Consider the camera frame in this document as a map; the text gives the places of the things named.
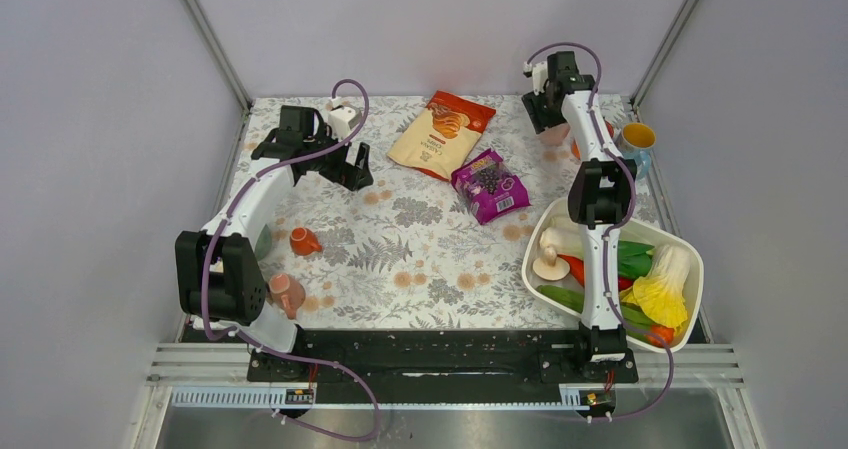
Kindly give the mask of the blue mug yellow inside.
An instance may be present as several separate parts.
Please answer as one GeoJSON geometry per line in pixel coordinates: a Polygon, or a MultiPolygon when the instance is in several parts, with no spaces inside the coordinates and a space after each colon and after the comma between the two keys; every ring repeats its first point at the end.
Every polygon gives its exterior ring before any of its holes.
{"type": "Polygon", "coordinates": [[[651,127],[636,122],[625,125],[615,138],[615,145],[622,156],[635,161],[638,180],[648,176],[652,166],[651,150],[656,139],[651,127]]]}

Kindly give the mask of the small orange red cup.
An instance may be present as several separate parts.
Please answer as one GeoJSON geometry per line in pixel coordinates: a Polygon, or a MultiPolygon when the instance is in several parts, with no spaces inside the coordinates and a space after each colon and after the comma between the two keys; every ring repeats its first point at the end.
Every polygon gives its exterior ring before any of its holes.
{"type": "Polygon", "coordinates": [[[290,232],[289,244],[292,252],[298,256],[309,256],[323,251],[317,236],[305,227],[296,227],[290,232]]]}

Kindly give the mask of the light pink mug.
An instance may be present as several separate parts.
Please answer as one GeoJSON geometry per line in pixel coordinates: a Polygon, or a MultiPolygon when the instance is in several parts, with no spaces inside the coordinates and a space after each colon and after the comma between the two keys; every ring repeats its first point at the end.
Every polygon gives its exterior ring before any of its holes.
{"type": "Polygon", "coordinates": [[[546,146],[560,146],[571,132],[568,123],[548,127],[537,134],[538,140],[546,146]]]}

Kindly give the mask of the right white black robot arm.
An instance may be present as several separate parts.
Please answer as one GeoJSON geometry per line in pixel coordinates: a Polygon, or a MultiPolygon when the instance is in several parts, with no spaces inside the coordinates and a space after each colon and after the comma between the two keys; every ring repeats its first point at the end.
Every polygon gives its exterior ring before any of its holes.
{"type": "Polygon", "coordinates": [[[631,353],[618,303],[617,261],[620,230],[634,209],[636,167],[624,160],[601,117],[596,99],[602,69],[584,74],[578,68],[580,47],[549,44],[541,50],[544,61],[534,52],[522,69],[532,89],[521,100],[538,135],[567,124],[581,155],[567,196],[584,250],[584,307],[573,365],[583,379],[597,381],[631,353]]]}

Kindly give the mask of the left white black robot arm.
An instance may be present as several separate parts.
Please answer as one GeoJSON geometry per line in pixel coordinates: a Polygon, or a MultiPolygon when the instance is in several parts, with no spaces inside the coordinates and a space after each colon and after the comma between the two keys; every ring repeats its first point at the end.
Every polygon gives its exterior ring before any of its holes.
{"type": "Polygon", "coordinates": [[[309,172],[350,191],[370,185],[370,148],[360,144],[347,160],[351,140],[368,112],[336,104],[327,115],[284,105],[279,120],[249,156],[247,178],[222,209],[198,231],[175,242],[182,310],[194,316],[211,341],[242,336],[251,346],[274,351],[272,367],[288,380],[309,370],[310,354],[296,344],[298,328],[268,302],[269,283],[259,266],[271,242],[275,208],[309,172]]]}

